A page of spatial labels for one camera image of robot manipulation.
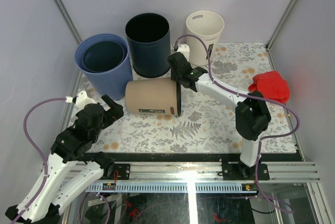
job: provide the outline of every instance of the wire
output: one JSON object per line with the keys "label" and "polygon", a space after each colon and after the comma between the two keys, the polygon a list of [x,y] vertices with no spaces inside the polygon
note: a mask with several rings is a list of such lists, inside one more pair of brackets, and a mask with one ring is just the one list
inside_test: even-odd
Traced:
{"label": "wire", "polygon": [[255,212],[258,212],[259,214],[263,214],[263,215],[270,215],[270,214],[273,214],[275,212],[275,210],[272,210],[270,212],[262,212],[262,211],[258,211],[258,210],[253,209],[253,208],[251,208],[251,210],[253,210]]}
{"label": "wire", "polygon": [[[105,201],[105,203],[106,203],[106,205],[107,205],[107,219],[106,219],[106,221],[105,221],[105,224],[107,224],[108,223],[108,221],[109,221],[109,218],[110,218],[110,207],[109,207],[109,202],[108,202],[108,200],[104,197],[104,196],[102,196],[101,194],[97,194],[97,196],[99,196],[101,199],[103,199],[104,201]],[[82,196],[80,197],[80,204],[79,204],[79,208],[78,208],[78,223],[79,224],[82,224],[82,217],[81,217],[81,209],[82,209],[82,206],[84,205],[84,194],[82,194]]]}
{"label": "wire", "polygon": [[125,208],[124,212],[122,213],[122,215],[121,215],[121,217],[120,217],[119,221],[117,222],[117,224],[119,224],[119,223],[120,223],[120,221],[121,221],[121,220],[122,220],[122,218],[124,217],[124,215],[125,215],[125,213],[126,213],[127,209],[128,209],[128,206],[126,205],[126,208]]}
{"label": "wire", "polygon": [[38,152],[38,154],[40,155],[40,157],[43,160],[43,166],[44,166],[44,178],[42,180],[42,183],[40,185],[40,187],[38,188],[37,192],[35,193],[35,195],[31,198],[31,200],[25,205],[25,209],[22,210],[17,216],[16,218],[10,223],[10,224],[14,224],[17,222],[17,220],[24,214],[24,212],[26,211],[26,209],[28,209],[30,207],[30,205],[34,202],[34,200],[39,196],[39,194],[41,193],[41,191],[43,190],[46,182],[47,182],[47,176],[48,176],[48,160],[45,157],[45,155],[43,154],[43,152],[41,151],[41,149],[39,149],[39,147],[35,144],[35,142],[31,139],[28,130],[27,130],[27,120],[29,115],[32,113],[33,110],[35,110],[37,107],[46,104],[48,102],[52,102],[52,101],[65,101],[66,98],[63,97],[58,97],[58,98],[51,98],[51,99],[47,99],[44,100],[42,102],[39,102],[38,104],[34,105],[26,114],[24,120],[23,120],[23,131],[26,135],[26,138],[28,139],[29,143],[35,148],[35,150]]}
{"label": "wire", "polygon": [[280,138],[280,137],[285,137],[285,136],[289,136],[289,135],[292,135],[294,134],[299,126],[300,126],[300,119],[297,115],[297,113],[295,111],[293,111],[292,109],[290,109],[288,106],[286,106],[285,104],[283,103],[280,103],[280,102],[277,102],[277,101],[274,101],[274,100],[271,100],[271,99],[268,99],[268,98],[264,98],[264,97],[255,97],[255,96],[250,96],[250,95],[246,95],[246,94],[240,94],[236,91],[233,91],[221,84],[219,84],[213,77],[212,75],[212,72],[211,72],[211,61],[210,61],[210,55],[209,55],[209,52],[208,52],[208,49],[205,45],[205,43],[201,40],[200,37],[198,36],[195,36],[195,35],[191,35],[191,34],[185,34],[185,35],[182,35],[180,37],[177,38],[176,40],[176,43],[174,44],[174,50],[178,50],[178,42],[181,38],[184,38],[184,37],[193,37],[193,38],[196,38],[200,41],[200,43],[204,46],[204,49],[206,51],[206,54],[207,54],[207,59],[208,59],[208,75],[209,75],[209,78],[212,80],[212,82],[217,85],[218,87],[222,88],[223,90],[229,92],[229,93],[232,93],[234,95],[237,95],[237,96],[241,96],[241,97],[245,97],[245,98],[249,98],[249,99],[256,99],[256,100],[260,100],[260,101],[265,101],[265,102],[270,102],[270,103],[273,103],[273,104],[276,104],[276,105],[280,105],[282,106],[283,108],[285,108],[286,110],[288,110],[290,113],[292,113],[294,115],[294,117],[296,118],[296,127],[288,132],[288,133],[285,133],[285,134],[280,134],[280,135],[273,135],[273,136],[264,136],[264,137],[261,137],[260,138],[260,143],[259,143],[259,148],[258,148],[258,151],[257,151],[257,159],[256,159],[256,168],[255,168],[255,181],[256,181],[256,184],[258,185],[258,188],[259,188],[259,191],[260,193],[264,196],[264,198],[270,203],[270,205],[272,205],[273,207],[277,208],[278,210],[282,211],[282,212],[285,212],[287,214],[293,214],[294,213],[294,210],[290,207],[291,211],[289,210],[286,210],[286,209],[283,209],[281,207],[278,207],[277,205],[275,205],[274,203],[272,203],[270,201],[270,198],[267,197],[264,193],[264,191],[262,190],[262,188],[260,187],[259,185],[259,180],[258,180],[258,166],[259,166],[259,161],[260,161],[260,156],[261,156],[261,147],[262,147],[262,140],[264,139],[268,139],[268,138]]}
{"label": "wire", "polygon": [[118,171],[118,170],[114,171],[114,184],[115,184],[115,189],[116,189],[116,182],[117,182],[117,178],[118,178],[118,176],[119,176],[119,171]]}

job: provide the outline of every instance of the cardboard tube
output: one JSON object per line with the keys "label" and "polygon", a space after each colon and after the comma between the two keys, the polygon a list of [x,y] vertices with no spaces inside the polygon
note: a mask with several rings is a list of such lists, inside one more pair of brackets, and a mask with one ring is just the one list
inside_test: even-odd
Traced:
{"label": "cardboard tube", "polygon": [[180,84],[169,77],[130,81],[126,87],[126,107],[131,113],[180,116]]}

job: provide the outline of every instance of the white bucket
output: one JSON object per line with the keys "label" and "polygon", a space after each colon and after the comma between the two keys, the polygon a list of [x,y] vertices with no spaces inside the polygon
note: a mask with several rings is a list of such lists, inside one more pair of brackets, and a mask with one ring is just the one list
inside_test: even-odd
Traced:
{"label": "white bucket", "polygon": [[[209,56],[216,49],[225,22],[218,14],[211,11],[197,11],[186,19],[187,34],[200,37],[206,44]],[[189,62],[195,65],[208,63],[206,51],[200,41],[193,37],[186,38],[189,46]]]}

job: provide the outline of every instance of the blue bucket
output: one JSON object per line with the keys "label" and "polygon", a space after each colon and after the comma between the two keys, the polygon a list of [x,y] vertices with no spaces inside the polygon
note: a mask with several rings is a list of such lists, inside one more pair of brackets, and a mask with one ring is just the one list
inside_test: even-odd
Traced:
{"label": "blue bucket", "polygon": [[[122,46],[124,57],[115,68],[104,72],[92,72],[83,63],[85,52],[99,42],[111,41]],[[126,86],[132,81],[132,72],[129,59],[129,46],[121,37],[113,34],[98,34],[84,40],[75,52],[75,63],[85,74],[87,79],[101,94],[107,94],[113,100],[120,100],[125,96]]]}

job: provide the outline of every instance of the glass panel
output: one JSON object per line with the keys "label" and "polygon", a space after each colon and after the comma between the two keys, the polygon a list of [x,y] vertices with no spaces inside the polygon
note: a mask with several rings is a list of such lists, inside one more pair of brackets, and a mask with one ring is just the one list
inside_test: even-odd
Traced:
{"label": "glass panel", "polygon": [[[196,185],[193,192],[188,185],[188,193],[104,193],[111,209],[108,223],[187,224],[190,223],[189,217],[193,217],[194,214],[197,214],[199,224],[317,223],[304,184],[262,184],[266,196],[274,198],[272,203],[284,211],[290,210],[284,203],[291,205],[295,211],[293,214],[277,210],[260,194],[254,198],[255,193],[246,191],[245,185],[242,186],[241,194],[236,193],[234,187],[230,188],[235,190],[232,193],[218,193],[215,192],[217,186],[206,186],[204,190],[202,183]],[[107,205],[94,193],[82,194],[72,203],[68,222],[62,224],[79,223],[78,216],[81,216],[82,224],[104,224],[107,218]]]}
{"label": "glass panel", "polygon": [[295,211],[288,214],[277,210],[266,199],[254,198],[255,194],[198,193],[198,223],[246,223],[246,224],[315,224],[304,185],[262,185],[267,197],[285,210],[292,206]]}
{"label": "glass panel", "polygon": [[[104,195],[107,197],[111,208],[108,221],[111,224],[189,223],[188,194],[185,193],[116,193]],[[80,213],[80,223],[104,224],[107,218],[106,203],[91,193],[85,193],[82,198],[84,199],[80,200],[82,202],[80,209],[71,209],[71,211]]]}

